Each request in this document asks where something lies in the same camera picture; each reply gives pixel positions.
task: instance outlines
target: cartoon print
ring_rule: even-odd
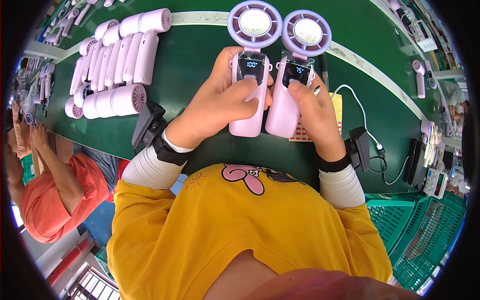
[[[262,169],[242,165],[226,165],[222,170],[222,177],[226,181],[235,182],[243,180],[245,186],[254,195],[261,196],[265,192],[263,183],[258,179]]]
[[[261,196],[265,193],[265,187],[260,181],[260,172],[263,172],[267,175],[267,178],[278,181],[278,182],[299,182],[303,185],[305,183],[296,180],[293,177],[290,177],[284,172],[273,170],[270,168],[261,168],[261,167],[252,167],[244,165],[224,165],[225,167],[222,170],[222,177],[226,181],[235,182],[243,180],[245,186],[249,191],[254,195]]]
[[[279,182],[300,182],[296,180],[293,177],[290,177],[288,174],[284,172],[280,172],[277,170],[269,169],[269,168],[263,168],[262,172],[267,174],[267,177],[273,181],[279,181]]]
[[[190,191],[193,189],[194,186],[200,186],[200,179],[202,179],[203,177],[207,177],[206,173],[207,172],[210,172],[210,170],[204,170],[203,172],[197,172],[197,174],[195,174],[195,176],[190,176],[190,178],[187,178],[187,180],[185,180],[184,182],[184,185],[185,185],[185,188],[183,188],[184,190],[186,189],[189,189]]]

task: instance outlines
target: yellow t-shirt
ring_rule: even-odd
[[[119,181],[115,204],[107,254],[123,300],[202,299],[247,249],[278,274],[392,275],[365,204],[336,210],[272,169],[213,165],[190,175],[177,197]]]

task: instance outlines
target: black wristband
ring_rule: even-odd
[[[345,169],[349,164],[351,164],[351,158],[347,153],[341,160],[329,162],[317,156],[316,164],[317,168],[323,172],[335,173],[340,172],[341,170]]]
[[[175,164],[177,166],[183,165],[192,155],[193,151],[178,153],[173,150],[167,142],[160,136],[153,145],[156,157],[160,161]]]

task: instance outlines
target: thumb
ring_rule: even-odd
[[[319,104],[313,91],[298,81],[288,85],[288,92],[298,102],[303,117],[318,111]]]
[[[236,105],[231,107],[231,116],[233,118],[232,121],[246,120],[253,117],[258,110],[258,103],[259,101],[257,97],[254,97],[249,101],[237,102]]]
[[[232,84],[225,92],[223,98],[227,101],[244,102],[248,95],[258,87],[257,81],[252,78],[242,79]]]

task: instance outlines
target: red pipe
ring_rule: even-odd
[[[47,278],[47,283],[52,287],[67,268],[90,246],[92,239],[86,237],[57,265]]]

